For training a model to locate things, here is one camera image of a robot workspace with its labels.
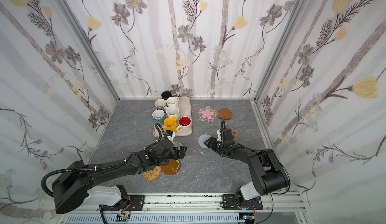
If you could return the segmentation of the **multicolour woven round coaster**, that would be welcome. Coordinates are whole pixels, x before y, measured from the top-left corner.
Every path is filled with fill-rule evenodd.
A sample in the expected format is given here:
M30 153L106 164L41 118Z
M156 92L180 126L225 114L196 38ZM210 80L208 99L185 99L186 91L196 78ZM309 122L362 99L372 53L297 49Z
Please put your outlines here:
M175 148L180 148L181 146L183 146L180 142L174 142L173 143L173 146L175 147Z

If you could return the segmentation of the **light blue woven coaster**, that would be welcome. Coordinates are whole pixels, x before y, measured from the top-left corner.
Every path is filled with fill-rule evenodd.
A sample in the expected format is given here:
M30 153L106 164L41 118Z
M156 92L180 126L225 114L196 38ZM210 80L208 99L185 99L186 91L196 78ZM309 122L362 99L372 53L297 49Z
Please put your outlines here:
M209 134L200 135L198 138L198 144L203 149L208 149L206 142L211 138Z

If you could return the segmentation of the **brown paw cork coaster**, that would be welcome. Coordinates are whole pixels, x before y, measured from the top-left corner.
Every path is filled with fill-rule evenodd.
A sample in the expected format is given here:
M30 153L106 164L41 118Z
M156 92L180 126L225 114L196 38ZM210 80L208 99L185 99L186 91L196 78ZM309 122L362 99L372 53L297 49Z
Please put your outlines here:
M235 142L238 141L238 131L236 129L234 129L233 127L228 127L230 130L231 130L231 134L232 134L232 137L234 139Z

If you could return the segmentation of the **glossy brown round coaster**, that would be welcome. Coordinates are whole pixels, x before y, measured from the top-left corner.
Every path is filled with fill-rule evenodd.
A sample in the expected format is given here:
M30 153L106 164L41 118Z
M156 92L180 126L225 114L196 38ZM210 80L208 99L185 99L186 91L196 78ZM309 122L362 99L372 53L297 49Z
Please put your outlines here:
M177 174L180 169L181 163L179 160L169 160L166 165L162 166L162 171L169 176Z

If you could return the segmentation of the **wicker rattan round coaster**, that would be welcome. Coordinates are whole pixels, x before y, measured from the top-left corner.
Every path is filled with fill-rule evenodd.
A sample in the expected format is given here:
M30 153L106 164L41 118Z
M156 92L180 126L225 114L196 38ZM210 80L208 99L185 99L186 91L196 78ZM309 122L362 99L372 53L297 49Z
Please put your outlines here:
M162 167L156 166L153 170L144 172L143 176L146 180L154 181L157 178L159 178L161 174L162 174Z

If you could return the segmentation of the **pink flower silicone coaster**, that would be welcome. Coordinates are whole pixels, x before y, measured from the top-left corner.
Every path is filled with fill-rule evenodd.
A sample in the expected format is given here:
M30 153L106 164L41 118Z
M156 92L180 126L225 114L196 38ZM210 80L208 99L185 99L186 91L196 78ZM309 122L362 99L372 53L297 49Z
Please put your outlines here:
M214 110L211 106L206 106L198 110L198 115L200 121L212 123L218 116L218 112Z

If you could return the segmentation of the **plain wooden round coaster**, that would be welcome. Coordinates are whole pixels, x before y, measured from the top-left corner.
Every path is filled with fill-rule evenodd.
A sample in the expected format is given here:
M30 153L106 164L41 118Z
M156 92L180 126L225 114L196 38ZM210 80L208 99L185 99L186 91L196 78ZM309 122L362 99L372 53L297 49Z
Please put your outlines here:
M231 110L229 110L227 108L222 108L218 111L218 116L222 120L230 120L233 116L233 113Z

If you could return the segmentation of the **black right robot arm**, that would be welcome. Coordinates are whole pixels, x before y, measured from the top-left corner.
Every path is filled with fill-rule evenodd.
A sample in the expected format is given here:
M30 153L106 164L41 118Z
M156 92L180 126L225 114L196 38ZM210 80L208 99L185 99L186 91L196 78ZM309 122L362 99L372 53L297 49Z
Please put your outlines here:
M280 189L289 190L290 178L272 149L256 150L233 139L230 129L220 130L220 140L208 134L199 137L198 143L220 156L238 160L248 165L251 181L237 188L235 202L240 209L253 206L263 195Z

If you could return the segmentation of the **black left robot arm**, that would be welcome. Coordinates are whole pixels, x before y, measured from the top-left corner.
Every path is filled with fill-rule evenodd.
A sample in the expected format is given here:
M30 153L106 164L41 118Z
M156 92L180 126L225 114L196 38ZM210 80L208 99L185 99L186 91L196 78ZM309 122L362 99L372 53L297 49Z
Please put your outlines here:
M168 139L159 140L128 157L102 164L76 161L66 169L52 171L41 180L42 190L54 198L57 214L66 214L81 206L88 191L104 182L137 175L162 166L169 160L182 160L187 147L175 147Z

